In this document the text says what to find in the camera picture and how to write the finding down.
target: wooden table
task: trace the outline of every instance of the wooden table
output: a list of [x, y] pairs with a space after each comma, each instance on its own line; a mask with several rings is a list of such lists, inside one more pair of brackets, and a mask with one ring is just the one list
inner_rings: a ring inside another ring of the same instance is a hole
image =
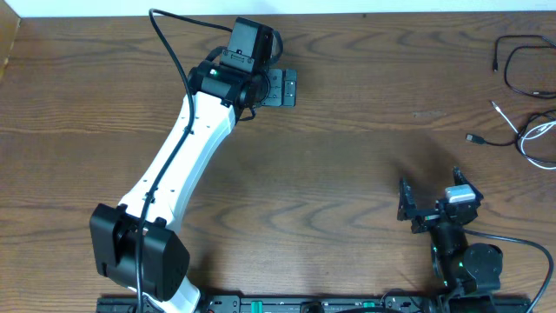
[[[396, 221], [398, 181], [406, 176], [426, 207], [453, 183], [454, 165], [486, 197], [470, 229], [556, 254], [554, 174], [513, 148], [465, 141], [467, 132], [512, 138], [489, 99], [516, 123], [554, 107], [510, 91], [491, 64], [497, 36], [556, 38], [555, 17], [252, 17], [282, 33], [279, 65], [298, 70], [297, 106], [260, 110], [213, 156], [180, 233], [190, 280], [245, 294], [438, 288], [429, 236]], [[201, 19], [231, 26], [235, 17]], [[225, 32], [160, 20], [186, 69], [228, 41]], [[501, 45], [500, 66], [518, 42]], [[541, 75], [536, 59], [520, 57], [515, 79], [550, 89], [556, 74]], [[89, 218], [140, 178], [183, 94], [147, 17], [23, 20], [0, 84], [1, 311], [91, 312], [100, 295], [129, 294], [96, 273]], [[532, 143], [531, 153], [554, 156], [553, 139]], [[533, 297], [544, 255], [496, 244], [501, 291]], [[555, 286], [537, 311], [554, 311]]]

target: wire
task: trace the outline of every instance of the wire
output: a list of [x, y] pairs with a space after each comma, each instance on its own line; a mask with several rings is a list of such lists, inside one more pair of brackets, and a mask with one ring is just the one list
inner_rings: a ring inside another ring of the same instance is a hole
[[542, 286], [540, 287], [539, 292], [537, 293], [537, 296], [535, 296], [535, 298], [533, 299], [533, 301], [531, 302], [531, 304], [527, 308], [527, 311], [525, 312], [525, 313], [531, 313], [533, 311], [533, 308], [535, 307], [535, 305], [537, 305], [537, 302], [540, 300], [540, 298], [542, 297], [542, 295], [545, 293], [546, 289], [548, 288], [548, 284], [550, 283], [550, 279], [553, 276], [554, 261], [553, 261], [553, 257], [550, 255], [550, 252], [548, 252], [548, 250], [545, 247], [541, 246], [540, 244], [534, 243], [532, 241], [528, 241], [528, 240], [525, 240], [525, 239], [512, 238], [512, 237], [508, 237], [508, 236], [490, 235], [490, 234], [482, 233], [482, 232], [475, 231], [475, 230], [466, 230], [466, 229], [464, 229], [463, 231], [465, 231], [467, 234], [473, 235], [473, 236], [480, 236], [480, 237], [489, 238], [489, 239], [502, 240], [502, 241], [507, 241], [507, 242], [510, 242], [510, 243], [525, 244], [525, 245], [537, 248], [545, 254], [546, 258], [548, 259], [548, 272], [546, 273], [545, 281], [542, 283]]
[[513, 126], [512, 121], [510, 121], [510, 119], [507, 118], [506, 114], [504, 114], [504, 112], [502, 112], [502, 109], [501, 109], [498, 105], [496, 105], [496, 103], [494, 103], [493, 100], [491, 100], [490, 103], [493, 105], [494, 109], [495, 109], [498, 113], [500, 113], [500, 114], [502, 115], [502, 117], [504, 117], [504, 119], [506, 120], [506, 122], [510, 124], [510, 126], [512, 127], [512, 130], [515, 131], [516, 134], [518, 134], [518, 133], [519, 133], [518, 130], [515, 128], [515, 126]]
[[554, 99], [556, 98], [556, 91], [532, 91], [532, 92], [527, 92], [527, 91], [523, 91], [523, 90], [519, 90], [515, 87], [513, 87], [509, 81], [507, 80], [507, 72], [508, 72], [508, 68], [510, 66], [510, 61], [512, 61], [512, 57], [515, 54], [515, 52], [517, 52], [518, 50], [523, 50], [523, 49], [556, 49], [556, 43], [553, 42], [552, 40], [548, 39], [547, 37], [544, 37], [542, 35], [506, 35], [506, 36], [502, 36], [502, 37], [498, 37], [496, 39], [496, 41], [494, 42], [494, 58], [493, 58], [493, 71], [496, 72], [498, 71], [498, 45], [500, 43], [501, 39], [506, 39], [506, 38], [538, 38], [542, 41], [544, 41], [545, 43], [548, 43], [549, 45], [544, 45], [544, 46], [538, 46], [538, 45], [521, 45], [516, 47], [515, 49], [512, 50], [512, 52], [510, 53], [510, 55], [508, 56], [507, 60], [506, 60], [506, 66], [504, 67], [504, 83], [506, 83], [506, 85], [513, 91], [521, 94], [521, 95], [525, 95], [525, 96], [529, 96], [529, 97], [535, 97], [538, 99], [544, 99], [544, 100], [548, 100], [548, 99]]
[[190, 19], [190, 18], [187, 18], [187, 17], [180, 17], [180, 16], [177, 16], [177, 15], [172, 14], [172, 13], [168, 13], [168, 12], [163, 11], [163, 10], [157, 10], [157, 9], [150, 9], [149, 10], [150, 22], [152, 23], [153, 28], [156, 31], [156, 34], [158, 35], [158, 37], [160, 38], [160, 40], [164, 44], [164, 47], [166, 47], [166, 50], [170, 54], [170, 57], [174, 61], [174, 64], [177, 68], [178, 73], [180, 74], [180, 77], [182, 77], [183, 86], [185, 87], [185, 92], [186, 92], [188, 102], [189, 102], [189, 120], [188, 120], [188, 125], [185, 127], [185, 129], [183, 131], [182, 137], [180, 138], [178, 143], [175, 145], [174, 149], [172, 150], [172, 152], [168, 156], [168, 159], [166, 160], [166, 162], [164, 163], [164, 165], [161, 167], [160, 171], [156, 175], [155, 181], [151, 185], [151, 187], [149, 189], [149, 192], [147, 192], [146, 197], [145, 197], [145, 204], [142, 207], [141, 216], [139, 217], [139, 222], [138, 222], [139, 227], [137, 228], [136, 255], [135, 255], [135, 257], [136, 257], [136, 280], [137, 280], [137, 289], [136, 289], [136, 292], [137, 292], [136, 312], [137, 313], [142, 313], [142, 307], [143, 307], [143, 299], [142, 299], [143, 229], [145, 228], [147, 213], [149, 212], [149, 206], [155, 200], [155, 192], [158, 189], [159, 182], [162, 180], [162, 177], [166, 173], [166, 170], [168, 169], [168, 167], [170, 166], [170, 164], [174, 160], [175, 155], [180, 150], [180, 148], [183, 146], [183, 143], [185, 142], [185, 139], [187, 138], [189, 132], [191, 131], [191, 128], [193, 127], [193, 122], [195, 121], [195, 106], [193, 105], [193, 97], [191, 96], [187, 76], [186, 76], [185, 72], [183, 71], [183, 67], [180, 64], [180, 61], [178, 60], [174, 50], [172, 50], [172, 47], [170, 46], [168, 40], [166, 40], [166, 37], [163, 35], [162, 31], [158, 27], [158, 24], [156, 23], [156, 20], [155, 20], [155, 17], [154, 17], [155, 13], [161, 14], [161, 15], [164, 15], [164, 16], [167, 16], [167, 17], [177, 18], [179, 20], [194, 23], [194, 24], [201, 25], [201, 26], [212, 27], [212, 28], [216, 28], [216, 29], [219, 29], [219, 30], [226, 30], [226, 31], [230, 31], [230, 32], [232, 31], [228, 27], [215, 25], [215, 24], [212, 24], [212, 23], [200, 22], [200, 21], [196, 21], [196, 20], [193, 20], [193, 19]]
[[[491, 101], [491, 104], [496, 109], [496, 111], [498, 111], [502, 115], [502, 117], [504, 117], [504, 119], [512, 127], [513, 131], [516, 132], [515, 138], [512, 141], [507, 142], [507, 143], [493, 143], [493, 142], [487, 141], [483, 137], [480, 137], [480, 136], [477, 136], [477, 135], [474, 135], [474, 134], [467, 134], [466, 140], [470, 141], [472, 143], [488, 144], [488, 145], [492, 145], [492, 146], [496, 146], [496, 147], [507, 147], [507, 146], [513, 145], [515, 147], [515, 149], [523, 157], [525, 157], [527, 159], [527, 161], [529, 161], [531, 164], [535, 165], [536, 167], [538, 167], [540, 169], [543, 169], [543, 170], [556, 170], [556, 166], [547, 167], [547, 166], [544, 166], [544, 165], [540, 164], [540, 163], [544, 163], [544, 164], [556, 165], [556, 161], [544, 160], [544, 159], [540, 159], [540, 158], [537, 158], [537, 157], [534, 157], [534, 156], [530, 156], [525, 152], [525, 147], [524, 147], [524, 142], [526, 140], [533, 140], [533, 139], [536, 139], [538, 137], [541, 137], [542, 135], [546, 134], [554, 125], [556, 125], [556, 117], [553, 117], [553, 116], [549, 115], [549, 114], [554, 114], [556, 112], [556, 110], [547, 110], [547, 111], [542, 112], [542, 113], [533, 113], [527, 119], [527, 122], [519, 130], [517, 130], [515, 128], [515, 126], [513, 126], [512, 122], [502, 112], [502, 109], [498, 105], [496, 105], [496, 103], [494, 103], [494, 101]], [[540, 125], [537, 125], [537, 126], [533, 127], [530, 130], [527, 130], [529, 128], [529, 126], [531, 125], [531, 123], [533, 123], [534, 121], [536, 121], [540, 117], [545, 117], [546, 119], [549, 120], [549, 122], [542, 123]]]

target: black plastic cover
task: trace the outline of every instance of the black plastic cover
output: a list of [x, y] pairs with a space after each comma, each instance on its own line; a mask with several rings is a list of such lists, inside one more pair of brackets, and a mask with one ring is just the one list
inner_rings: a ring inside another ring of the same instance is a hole
[[270, 60], [273, 41], [272, 28], [238, 17], [235, 20], [228, 48], [220, 57], [220, 63], [247, 73], [254, 73], [266, 66]]
[[[89, 222], [96, 270], [123, 287], [136, 288], [137, 218], [125, 207], [98, 204]], [[168, 301], [182, 284], [189, 253], [174, 231], [147, 223], [143, 245], [143, 291], [158, 301]]]

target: black cable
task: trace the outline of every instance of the black cable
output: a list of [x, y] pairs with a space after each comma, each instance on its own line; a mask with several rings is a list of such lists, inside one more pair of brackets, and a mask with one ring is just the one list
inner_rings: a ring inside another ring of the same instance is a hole
[[535, 156], [529, 156], [527, 153], [523, 152], [520, 148], [520, 140], [526, 134], [527, 129], [529, 128], [531, 123], [533, 123], [535, 120], [537, 120], [538, 118], [541, 118], [541, 117], [545, 117], [546, 119], [548, 119], [550, 121], [556, 121], [556, 117], [553, 117], [553, 116], [549, 115], [549, 114], [554, 114], [554, 113], [556, 113], [556, 110], [547, 110], [547, 111], [544, 111], [544, 112], [541, 112], [541, 113], [538, 113], [538, 112], [533, 113], [531, 116], [529, 116], [529, 118], [527, 118], [527, 122], [518, 129], [518, 133], [515, 135], [515, 138], [512, 141], [509, 141], [507, 143], [493, 143], [493, 142], [487, 141], [485, 138], [483, 138], [481, 136], [477, 136], [477, 135], [474, 135], [474, 134], [467, 134], [466, 140], [470, 141], [472, 143], [488, 144], [488, 145], [492, 145], [492, 146], [495, 146], [495, 147], [507, 147], [507, 146], [513, 145], [515, 147], [515, 149], [523, 157], [525, 157], [529, 160], [533, 160], [535, 162], [545, 163], [545, 164], [556, 164], [556, 161], [544, 160], [544, 159], [537, 158]]
[[142, 230], [145, 227], [145, 222], [146, 222], [146, 218], [147, 218], [147, 213], [149, 211], [149, 206], [152, 203], [152, 201], [154, 201], [154, 199], [155, 199], [155, 191], [158, 189], [159, 182], [162, 180], [162, 177], [164, 176], [164, 173], [166, 173], [166, 170], [168, 169], [168, 167], [170, 166], [170, 164], [174, 160], [175, 155], [177, 154], [177, 152], [180, 150], [183, 143], [185, 142], [185, 139], [187, 138], [189, 132], [191, 131], [191, 128], [193, 127], [193, 122], [195, 121], [195, 106], [193, 105], [193, 97], [192, 97], [191, 92], [190, 92], [188, 78], [187, 78], [185, 72], [183, 71], [183, 67], [180, 64], [180, 61], [178, 60], [177, 56], [175, 55], [175, 52], [172, 50], [172, 47], [168, 43], [168, 40], [166, 40], [166, 37], [161, 32], [160, 28], [158, 27], [158, 24], [156, 24], [156, 20], [155, 20], [155, 17], [154, 17], [155, 13], [161, 14], [161, 15], [164, 15], [164, 16], [167, 16], [167, 17], [177, 18], [179, 20], [194, 23], [194, 24], [201, 25], [201, 26], [212, 27], [212, 28], [216, 28], [216, 29], [219, 29], [219, 30], [227, 30], [227, 31], [230, 31], [230, 32], [232, 31], [228, 27], [215, 25], [215, 24], [212, 24], [212, 23], [200, 22], [200, 21], [196, 21], [196, 20], [193, 20], [193, 19], [190, 19], [190, 18], [187, 18], [187, 17], [180, 17], [180, 16], [177, 16], [177, 15], [172, 14], [172, 13], [168, 13], [168, 12], [163, 11], [163, 10], [157, 10], [157, 9], [150, 9], [149, 10], [150, 22], [152, 23], [153, 28], [156, 31], [156, 34], [158, 35], [158, 37], [160, 38], [160, 40], [164, 44], [164, 47], [166, 47], [166, 50], [170, 54], [170, 57], [174, 61], [174, 64], [177, 68], [177, 71], [178, 71], [178, 73], [180, 73], [180, 77], [182, 77], [183, 86], [185, 87], [185, 92], [186, 92], [186, 95], [187, 95], [188, 101], [189, 101], [189, 121], [188, 121], [188, 125], [185, 127], [185, 130], [183, 130], [182, 137], [180, 138], [177, 145], [174, 147], [174, 149], [170, 153], [168, 159], [166, 160], [166, 162], [164, 163], [164, 165], [161, 167], [160, 171], [156, 175], [155, 181], [151, 185], [149, 192], [147, 192], [146, 197], [145, 197], [145, 204], [142, 207], [141, 216], [139, 217], [139, 222], [138, 222], [139, 226], [137, 228], [137, 239], [136, 239], [136, 278], [137, 278], [137, 307], [136, 307], [136, 312], [137, 313], [142, 313], [142, 307], [143, 307], [143, 300], [142, 300], [142, 247], [143, 247], [143, 235], [142, 235]]
[[218, 30], [225, 30], [225, 31], [232, 32], [232, 29], [229, 28], [229, 27], [226, 27], [226, 26], [213, 24], [213, 23], [207, 23], [207, 22], [201, 22], [201, 21], [197, 21], [197, 20], [194, 20], [192, 18], [189, 18], [189, 17], [182, 17], [182, 16], [176, 15], [174, 13], [170, 13], [170, 12], [163, 11], [163, 10], [158, 10], [158, 9], [150, 9], [149, 10], [149, 17], [150, 17], [150, 22], [151, 23], [153, 23], [153, 17], [152, 17], [153, 13], [158, 13], [158, 14], [164, 15], [166, 17], [173, 17], [173, 18], [179, 19], [183, 22], [189, 22], [189, 23], [193, 23], [193, 24], [196, 24], [196, 25], [201, 25], [201, 26], [206, 26], [206, 27], [210, 27], [210, 28], [215, 28], [215, 29], [218, 29]]
[[554, 99], [554, 98], [556, 98], [556, 91], [527, 92], [527, 91], [519, 90], [519, 89], [513, 87], [507, 80], [507, 70], [509, 68], [510, 61], [512, 60], [512, 57], [515, 54], [515, 52], [517, 52], [518, 50], [522, 50], [522, 49], [556, 49], [556, 43], [553, 42], [552, 40], [548, 39], [547, 37], [544, 37], [542, 35], [506, 35], [506, 36], [498, 37], [496, 39], [496, 41], [494, 42], [493, 71], [494, 72], [498, 71], [498, 45], [500, 43], [500, 40], [505, 39], [505, 38], [526, 38], [526, 37], [528, 37], [528, 38], [538, 38], [538, 39], [544, 41], [545, 43], [548, 43], [549, 45], [545, 45], [545, 46], [521, 45], [521, 46], [515, 48], [510, 53], [509, 57], [506, 60], [506, 66], [504, 67], [504, 83], [506, 83], [506, 85], [511, 90], [513, 90], [513, 91], [515, 91], [515, 92], [517, 92], [521, 95], [534, 97], [534, 98], [537, 98], [537, 99], [544, 99], [544, 100]]
[[507, 57], [506, 66], [504, 66], [504, 83], [506, 83], [506, 86], [508, 86], [511, 90], [513, 90], [513, 91], [515, 91], [515, 92], [517, 92], [521, 95], [535, 97], [537, 99], [544, 99], [544, 100], [555, 99], [556, 98], [556, 92], [554, 92], [554, 91], [527, 92], [527, 91], [519, 90], [519, 89], [513, 87], [513, 85], [511, 85], [510, 82], [507, 80], [507, 70], [510, 66], [510, 62], [512, 61], [512, 57], [515, 54], [515, 52], [517, 52], [518, 50], [522, 50], [522, 49], [556, 49], [556, 46], [521, 45], [519, 47], [516, 47], [514, 50], [512, 50], [510, 55]]
[[465, 230], [464, 229], [463, 231], [465, 231], [467, 234], [473, 235], [473, 236], [481, 236], [481, 237], [484, 237], [484, 238], [502, 240], [502, 241], [507, 241], [507, 242], [510, 242], [510, 243], [525, 244], [525, 245], [537, 248], [545, 254], [546, 258], [548, 259], [548, 272], [546, 273], [545, 281], [542, 283], [542, 286], [540, 287], [540, 290], [537, 293], [537, 296], [535, 296], [535, 298], [533, 299], [533, 301], [531, 302], [531, 304], [527, 308], [527, 311], [525, 312], [525, 313], [531, 313], [533, 311], [533, 308], [535, 307], [535, 305], [537, 305], [537, 302], [539, 301], [539, 299], [545, 293], [546, 288], [548, 288], [548, 284], [550, 283], [550, 278], [552, 278], [552, 276], [553, 276], [554, 261], [553, 261], [553, 257], [550, 255], [550, 252], [548, 252], [548, 250], [545, 247], [541, 246], [540, 244], [534, 243], [532, 241], [528, 241], [528, 240], [525, 240], [525, 239], [518, 239], [518, 238], [507, 237], [507, 236], [490, 235], [490, 234], [482, 233], [482, 232], [475, 231], [475, 230]]

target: robotic arm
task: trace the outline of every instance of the robotic arm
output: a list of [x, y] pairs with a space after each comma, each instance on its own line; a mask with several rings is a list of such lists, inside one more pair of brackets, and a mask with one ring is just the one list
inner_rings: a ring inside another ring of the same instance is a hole
[[[272, 55], [274, 46], [278, 54]], [[174, 128], [153, 163], [114, 209], [99, 204], [90, 231], [99, 274], [136, 290], [137, 232], [143, 234], [142, 292], [165, 312], [193, 312], [199, 290], [185, 276], [189, 253], [177, 233], [191, 193], [218, 145], [231, 133], [245, 109], [295, 105], [295, 70], [270, 69], [283, 49], [280, 34], [266, 25], [237, 18], [227, 48], [214, 49], [189, 72], [195, 119], [189, 129], [189, 100], [184, 97]], [[220, 63], [213, 63], [221, 55]], [[153, 182], [171, 159], [150, 200], [141, 228], [140, 216]]]

